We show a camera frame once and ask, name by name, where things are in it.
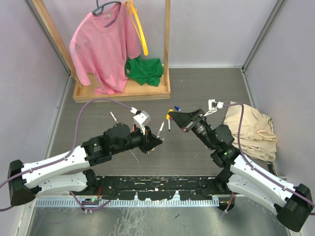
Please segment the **white marker orange tip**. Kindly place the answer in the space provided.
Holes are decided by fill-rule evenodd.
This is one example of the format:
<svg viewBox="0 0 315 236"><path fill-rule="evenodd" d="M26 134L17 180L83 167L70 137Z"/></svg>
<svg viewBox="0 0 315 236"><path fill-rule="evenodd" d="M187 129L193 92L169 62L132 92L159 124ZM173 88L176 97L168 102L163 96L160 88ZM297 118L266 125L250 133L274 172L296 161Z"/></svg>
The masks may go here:
<svg viewBox="0 0 315 236"><path fill-rule="evenodd" d="M157 133L157 138L160 138L160 135L161 135L163 127L164 127L164 124L165 124L165 122L163 121L161 126L160 126L160 128L159 128L159 131Z"/></svg>

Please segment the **white pen purple end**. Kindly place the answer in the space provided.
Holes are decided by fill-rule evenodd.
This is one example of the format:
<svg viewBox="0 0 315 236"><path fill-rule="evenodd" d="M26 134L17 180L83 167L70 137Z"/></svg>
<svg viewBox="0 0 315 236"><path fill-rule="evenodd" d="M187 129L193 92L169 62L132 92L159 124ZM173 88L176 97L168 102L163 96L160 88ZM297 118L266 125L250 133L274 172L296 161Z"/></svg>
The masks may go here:
<svg viewBox="0 0 315 236"><path fill-rule="evenodd" d="M119 123L117 118L115 117L115 115L112 113L112 111L110 111L110 115L112 116L112 118L115 121L115 123Z"/></svg>

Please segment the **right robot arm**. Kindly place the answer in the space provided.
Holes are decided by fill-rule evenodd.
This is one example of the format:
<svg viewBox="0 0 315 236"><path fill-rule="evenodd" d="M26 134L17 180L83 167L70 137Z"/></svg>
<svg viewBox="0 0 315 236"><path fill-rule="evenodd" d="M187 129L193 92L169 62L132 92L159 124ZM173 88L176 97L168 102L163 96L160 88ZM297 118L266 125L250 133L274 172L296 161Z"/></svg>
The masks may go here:
<svg viewBox="0 0 315 236"><path fill-rule="evenodd" d="M234 138L226 125L212 129L198 109L191 113L172 112L169 116L183 132L192 131L213 153L213 162L222 168L216 177L220 193L229 191L246 196L275 214L278 221L294 232L301 231L315 205L310 189L278 178L233 146Z"/></svg>

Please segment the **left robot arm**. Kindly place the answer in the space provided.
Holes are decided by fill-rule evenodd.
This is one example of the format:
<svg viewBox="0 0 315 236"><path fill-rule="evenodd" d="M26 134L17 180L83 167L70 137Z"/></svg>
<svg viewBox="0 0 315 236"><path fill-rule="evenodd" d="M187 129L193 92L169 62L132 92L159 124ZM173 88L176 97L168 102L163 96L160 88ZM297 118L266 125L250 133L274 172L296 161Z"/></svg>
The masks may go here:
<svg viewBox="0 0 315 236"><path fill-rule="evenodd" d="M105 163L113 155L134 148L146 153L161 144L162 140L147 126L144 130L131 131L126 124L118 123L72 151L33 163L14 160L9 164L7 175L10 205L24 205L34 200L38 193L52 189L51 177L58 178L67 172Z"/></svg>

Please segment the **wooden rack base tray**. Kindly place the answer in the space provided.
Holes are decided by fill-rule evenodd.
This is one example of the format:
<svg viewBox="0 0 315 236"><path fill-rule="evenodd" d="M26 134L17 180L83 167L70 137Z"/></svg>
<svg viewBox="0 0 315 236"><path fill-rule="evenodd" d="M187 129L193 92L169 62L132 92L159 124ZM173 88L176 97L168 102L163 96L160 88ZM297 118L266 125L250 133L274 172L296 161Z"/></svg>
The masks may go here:
<svg viewBox="0 0 315 236"><path fill-rule="evenodd" d="M96 95L95 89L97 87L97 81L93 74L89 75L91 81L91 85L89 86L81 85L77 77L74 79L75 87L72 98L77 103L85 103L96 98L110 98L117 101L141 101L169 99L171 97L169 69L161 76L158 87L148 84L141 86L134 80L129 79L124 92L117 94Z"/></svg>

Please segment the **green cloth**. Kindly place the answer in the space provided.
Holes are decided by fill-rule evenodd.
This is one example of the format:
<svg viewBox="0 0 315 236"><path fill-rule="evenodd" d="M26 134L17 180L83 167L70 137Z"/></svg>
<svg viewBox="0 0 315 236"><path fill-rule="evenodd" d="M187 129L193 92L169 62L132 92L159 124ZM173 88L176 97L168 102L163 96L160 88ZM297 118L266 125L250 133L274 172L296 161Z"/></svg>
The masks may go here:
<svg viewBox="0 0 315 236"><path fill-rule="evenodd" d="M160 59L137 57L126 61L125 73L129 79L133 79L140 85L158 87L163 75L163 66Z"/></svg>

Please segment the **beige cloth bag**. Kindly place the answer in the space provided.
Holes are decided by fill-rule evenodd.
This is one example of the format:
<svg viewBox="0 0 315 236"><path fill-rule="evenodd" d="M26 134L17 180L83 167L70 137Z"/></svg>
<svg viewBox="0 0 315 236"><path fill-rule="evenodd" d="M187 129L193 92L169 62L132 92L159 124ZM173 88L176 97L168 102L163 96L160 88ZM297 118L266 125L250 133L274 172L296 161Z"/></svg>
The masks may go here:
<svg viewBox="0 0 315 236"><path fill-rule="evenodd" d="M243 107L244 114L240 122L242 106L231 101L223 121L235 139L233 146L238 148L238 144L241 144L243 153L251 158L275 161L278 139L272 119L249 105Z"/></svg>

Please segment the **pink shirt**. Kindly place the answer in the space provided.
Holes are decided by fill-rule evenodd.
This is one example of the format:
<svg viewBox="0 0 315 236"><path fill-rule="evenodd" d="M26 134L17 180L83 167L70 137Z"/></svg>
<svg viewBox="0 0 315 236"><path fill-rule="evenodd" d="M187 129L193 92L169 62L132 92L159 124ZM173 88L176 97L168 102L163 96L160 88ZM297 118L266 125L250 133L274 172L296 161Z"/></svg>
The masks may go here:
<svg viewBox="0 0 315 236"><path fill-rule="evenodd" d="M91 85L88 75L94 74L96 94L124 92L126 61L141 54L125 3L114 4L101 15L89 13L76 29L69 50L82 85Z"/></svg>

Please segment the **yellow hanger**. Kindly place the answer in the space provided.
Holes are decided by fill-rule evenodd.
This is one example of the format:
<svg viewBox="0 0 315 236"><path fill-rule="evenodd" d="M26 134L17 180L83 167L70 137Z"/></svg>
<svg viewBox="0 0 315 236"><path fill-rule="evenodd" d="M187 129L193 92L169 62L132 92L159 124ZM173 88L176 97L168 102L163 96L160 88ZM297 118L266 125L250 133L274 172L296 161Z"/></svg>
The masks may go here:
<svg viewBox="0 0 315 236"><path fill-rule="evenodd" d="M135 27L138 38L140 40L140 43L142 45L143 54L144 54L144 56L148 56L149 52L148 52L147 42L146 42L146 38L145 38L143 29L142 29L142 25L141 25L139 16L137 14L137 9L134 6L133 0L127 0L125 2L125 4L126 4L126 7L128 9L132 23Z"/></svg>

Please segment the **grey clothes hanger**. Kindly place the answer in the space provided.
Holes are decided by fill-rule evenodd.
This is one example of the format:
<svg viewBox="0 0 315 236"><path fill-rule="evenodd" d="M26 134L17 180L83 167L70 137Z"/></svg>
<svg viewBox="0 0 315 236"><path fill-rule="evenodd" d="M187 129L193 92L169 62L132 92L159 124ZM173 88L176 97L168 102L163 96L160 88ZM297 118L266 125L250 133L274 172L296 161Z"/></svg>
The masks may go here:
<svg viewBox="0 0 315 236"><path fill-rule="evenodd" d="M122 2L110 1L92 12L92 23L99 30L110 30L121 21Z"/></svg>

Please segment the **wooden rack right post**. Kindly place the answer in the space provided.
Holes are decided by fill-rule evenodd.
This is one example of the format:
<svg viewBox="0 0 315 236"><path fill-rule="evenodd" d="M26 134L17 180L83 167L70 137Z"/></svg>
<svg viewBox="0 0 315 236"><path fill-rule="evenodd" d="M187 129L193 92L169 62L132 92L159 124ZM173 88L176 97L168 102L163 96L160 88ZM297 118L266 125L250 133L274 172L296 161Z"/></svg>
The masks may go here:
<svg viewBox="0 0 315 236"><path fill-rule="evenodd" d="M165 1L165 36L164 36L164 85L168 86L168 53L169 53L169 31L170 31L170 6L171 0Z"/></svg>

